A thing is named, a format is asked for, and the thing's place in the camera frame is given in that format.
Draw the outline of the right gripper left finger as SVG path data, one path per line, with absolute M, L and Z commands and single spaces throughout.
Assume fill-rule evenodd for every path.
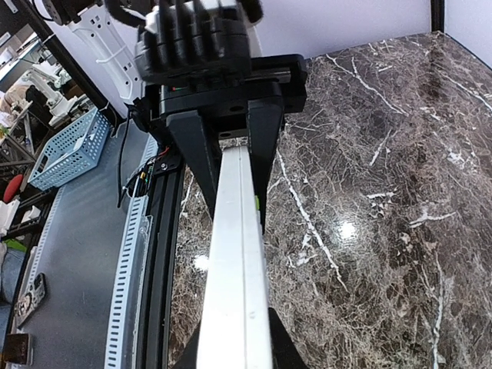
M 173 369 L 195 369 L 197 362 L 197 352 L 198 352 L 198 334 L 191 337 L 189 342 L 186 344 L 181 356 L 172 367 Z

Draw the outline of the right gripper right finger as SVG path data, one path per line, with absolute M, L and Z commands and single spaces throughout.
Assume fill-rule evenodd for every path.
M 277 312 L 268 308 L 269 327 L 271 334 L 271 348 L 273 368 L 277 369 L 307 369 L 289 333 L 282 324 Z

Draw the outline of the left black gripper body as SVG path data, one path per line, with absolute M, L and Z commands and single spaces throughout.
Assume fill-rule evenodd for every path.
M 135 64 L 145 83 L 134 102 L 142 131 L 164 131 L 186 111 L 212 131 L 244 131 L 258 105 L 291 114 L 307 100 L 303 57 L 254 57 L 241 18 L 157 18 L 138 27 Z

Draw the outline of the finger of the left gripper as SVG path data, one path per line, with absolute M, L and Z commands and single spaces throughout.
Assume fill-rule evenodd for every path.
M 262 232 L 265 230 L 267 191 L 281 123 L 284 103 L 281 98 L 265 98 L 248 102 L 248 150 L 254 193 L 260 205 Z
M 183 169 L 187 165 L 200 186 L 209 214 L 214 214 L 218 193 L 221 153 L 218 136 L 205 124 L 199 112 L 184 111 L 167 117 L 167 128 L 179 151 L 178 170 L 168 178 L 167 209 L 171 230 L 178 224 Z

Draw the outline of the white remote control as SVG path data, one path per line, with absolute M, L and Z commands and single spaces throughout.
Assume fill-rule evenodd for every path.
M 273 366 L 264 240 L 245 146 L 223 151 L 196 366 Z

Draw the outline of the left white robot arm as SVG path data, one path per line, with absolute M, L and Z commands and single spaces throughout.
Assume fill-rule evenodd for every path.
M 264 56 L 258 1 L 46 1 L 108 73 L 138 128 L 192 170 L 214 209 L 221 140 L 246 138 L 254 196 L 266 212 L 278 136 L 307 99 L 299 54 Z

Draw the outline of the blue perforated basket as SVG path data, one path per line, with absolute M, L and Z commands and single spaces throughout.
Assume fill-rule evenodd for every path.
M 93 108 L 50 138 L 28 178 L 38 190 L 60 188 L 96 168 L 110 132 L 108 119 Z

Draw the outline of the black front rail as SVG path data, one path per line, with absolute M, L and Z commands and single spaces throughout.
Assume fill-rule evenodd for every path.
M 185 167 L 172 148 L 158 151 L 147 214 L 152 217 L 138 316 L 137 368 L 166 368 L 171 293 Z

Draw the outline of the right black frame post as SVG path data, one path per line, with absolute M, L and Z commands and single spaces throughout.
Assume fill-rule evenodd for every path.
M 430 0 L 430 26 L 433 32 L 444 32 L 445 1 Z

